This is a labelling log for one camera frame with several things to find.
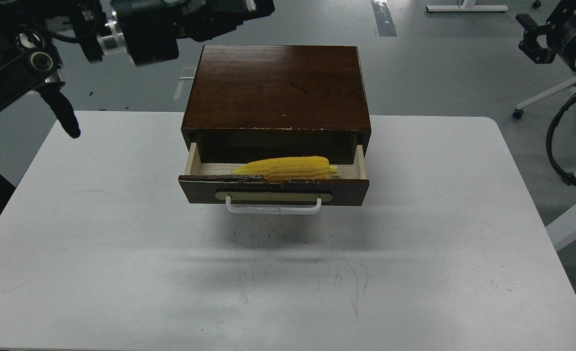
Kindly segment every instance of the white table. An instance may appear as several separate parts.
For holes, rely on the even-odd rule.
[[[426,12],[499,12],[509,11],[506,5],[477,5],[477,0],[461,0],[459,5],[427,5]]]
[[[0,217],[0,349],[576,350],[497,125],[373,116],[362,207],[190,205],[173,113],[56,124]]]

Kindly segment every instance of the yellow corn cob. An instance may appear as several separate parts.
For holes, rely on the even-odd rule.
[[[338,172],[325,157],[281,157],[249,162],[236,167],[232,174],[261,175],[267,182],[282,183],[288,179],[328,179]]]

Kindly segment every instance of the wooden box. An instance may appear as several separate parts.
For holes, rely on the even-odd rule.
[[[205,46],[181,133],[190,203],[361,205],[370,116],[356,47]],[[230,175],[254,160],[324,156],[329,180]]]

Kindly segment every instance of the black cable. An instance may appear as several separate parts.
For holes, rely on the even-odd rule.
[[[555,156],[553,156],[553,137],[555,136],[555,129],[559,126],[560,120],[563,118],[565,112],[576,103],[576,93],[572,95],[569,100],[559,109],[559,112],[555,115],[548,131],[546,134],[546,153],[548,154],[548,161],[550,161],[550,166],[553,167],[555,172],[566,182],[567,185],[573,185],[576,187],[576,177],[572,173],[567,173],[564,171],[559,164],[555,161]]]
[[[92,4],[96,4],[99,0],[93,0]],[[42,24],[38,23],[36,20],[33,20],[32,18],[30,18],[30,16],[21,13],[20,11],[17,11],[16,9],[12,9],[10,7],[7,6],[0,6],[0,11],[13,11],[13,13],[19,15],[20,17],[24,18],[25,20],[28,20],[32,26],[40,29],[41,31],[46,32],[47,34],[49,34],[49,36],[51,36],[54,39],[58,39],[60,41],[63,42],[69,42],[71,44],[78,44],[79,42],[81,42],[84,39],[87,38],[91,38],[93,35],[95,35],[95,33],[97,33],[99,31],[99,27],[102,24],[101,22],[99,22],[98,18],[95,18],[93,20],[93,26],[91,27],[91,30],[89,31],[89,33],[84,34],[83,36],[79,36],[79,37],[70,37],[70,36],[64,36],[62,34],[58,34],[54,31],[52,31],[51,29],[43,26]]]

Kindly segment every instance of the drawer handle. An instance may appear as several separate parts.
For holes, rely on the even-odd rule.
[[[310,207],[280,207],[273,205],[232,205],[232,197],[225,197],[225,205],[231,213],[236,214],[317,214],[323,204],[321,198],[316,199],[316,205]]]

